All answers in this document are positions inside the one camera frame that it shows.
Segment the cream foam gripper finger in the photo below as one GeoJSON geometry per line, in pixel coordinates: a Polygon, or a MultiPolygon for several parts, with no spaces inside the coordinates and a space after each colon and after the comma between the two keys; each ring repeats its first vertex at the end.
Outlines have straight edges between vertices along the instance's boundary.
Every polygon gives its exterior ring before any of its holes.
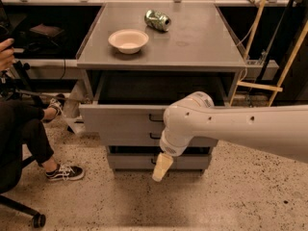
{"type": "Polygon", "coordinates": [[[173,158],[171,156],[166,153],[160,153],[156,161],[156,166],[153,170],[152,179],[156,182],[160,182],[172,164],[173,158]]]}

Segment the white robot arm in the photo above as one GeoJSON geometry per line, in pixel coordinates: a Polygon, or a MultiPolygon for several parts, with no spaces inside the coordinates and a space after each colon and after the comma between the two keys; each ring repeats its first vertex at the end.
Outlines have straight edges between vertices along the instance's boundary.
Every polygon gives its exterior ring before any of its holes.
{"type": "Polygon", "coordinates": [[[308,106],[216,107],[196,91],[169,105],[160,138],[162,152],[152,179],[159,182],[195,137],[229,141],[303,163],[308,162],[308,106]]]}

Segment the person's hand holding device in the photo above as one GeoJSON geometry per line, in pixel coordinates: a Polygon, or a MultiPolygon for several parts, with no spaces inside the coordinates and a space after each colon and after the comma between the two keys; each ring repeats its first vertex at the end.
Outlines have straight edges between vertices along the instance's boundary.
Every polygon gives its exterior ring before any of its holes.
{"type": "Polygon", "coordinates": [[[0,42],[0,71],[8,69],[15,62],[13,55],[13,43],[13,38],[8,38],[0,42]]]}

